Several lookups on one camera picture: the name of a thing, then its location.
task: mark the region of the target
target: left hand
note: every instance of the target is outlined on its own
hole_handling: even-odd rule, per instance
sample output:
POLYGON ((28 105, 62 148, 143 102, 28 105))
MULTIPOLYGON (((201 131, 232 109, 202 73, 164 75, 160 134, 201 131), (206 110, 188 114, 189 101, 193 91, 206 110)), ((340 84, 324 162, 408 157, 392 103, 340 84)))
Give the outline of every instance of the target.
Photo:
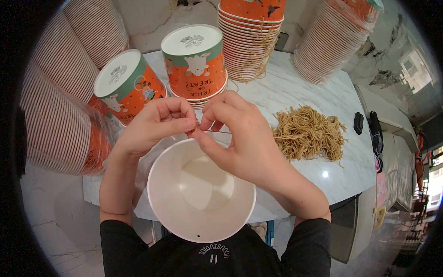
POLYGON ((195 129, 196 120, 194 109, 184 98, 152 100, 126 127, 114 149, 142 157, 161 139, 195 129))

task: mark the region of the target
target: fingernail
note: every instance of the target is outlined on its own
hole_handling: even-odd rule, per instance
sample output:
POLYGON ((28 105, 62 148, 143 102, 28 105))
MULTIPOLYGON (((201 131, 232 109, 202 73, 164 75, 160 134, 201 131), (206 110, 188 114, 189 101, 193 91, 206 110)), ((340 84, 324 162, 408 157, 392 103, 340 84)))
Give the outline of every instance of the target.
POLYGON ((194 127, 195 127, 195 121, 192 120, 192 119, 190 119, 190 118, 186 119, 186 122, 185 122, 185 128, 186 128, 186 130, 188 130, 188 129, 192 129, 192 128, 194 128, 194 127))

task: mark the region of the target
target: person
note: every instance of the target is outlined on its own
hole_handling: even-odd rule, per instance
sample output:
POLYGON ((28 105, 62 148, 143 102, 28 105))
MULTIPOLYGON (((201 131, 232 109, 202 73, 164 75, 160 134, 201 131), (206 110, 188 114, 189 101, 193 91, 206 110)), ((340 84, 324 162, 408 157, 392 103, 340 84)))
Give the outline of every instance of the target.
POLYGON ((100 187, 100 233, 106 276, 316 276, 330 275, 330 221, 323 192, 283 157, 258 108, 228 90, 202 110, 184 98, 150 101, 116 142, 100 187), (226 125, 225 149, 204 130, 226 125), (221 169, 270 193, 290 214, 295 228, 278 258, 247 225, 212 244, 173 234, 148 247, 132 227, 132 196, 138 160, 162 138, 185 133, 221 169))

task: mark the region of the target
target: black t-shirt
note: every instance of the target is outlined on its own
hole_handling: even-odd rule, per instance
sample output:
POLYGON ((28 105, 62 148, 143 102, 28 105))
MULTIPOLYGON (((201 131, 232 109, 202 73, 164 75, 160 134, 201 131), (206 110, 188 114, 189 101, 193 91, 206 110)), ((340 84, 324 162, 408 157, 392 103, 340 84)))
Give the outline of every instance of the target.
POLYGON ((249 226, 220 242, 201 244, 169 234, 148 247, 128 224, 100 225, 105 275, 110 276, 315 276, 330 275, 330 223, 301 222, 281 257, 249 226))

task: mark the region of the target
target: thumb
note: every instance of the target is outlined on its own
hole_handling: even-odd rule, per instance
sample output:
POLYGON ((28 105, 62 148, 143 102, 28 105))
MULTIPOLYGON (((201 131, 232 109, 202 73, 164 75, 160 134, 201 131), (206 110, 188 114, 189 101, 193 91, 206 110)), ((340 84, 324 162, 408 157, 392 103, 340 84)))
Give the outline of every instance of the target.
POLYGON ((164 137, 183 134, 195 129, 197 122, 191 118, 178 118, 175 120, 162 122, 158 124, 155 132, 157 137, 162 139, 164 137))
POLYGON ((200 149, 221 169, 231 173, 230 154, 220 144, 215 142, 207 133, 197 130, 192 133, 194 139, 200 145, 200 149))

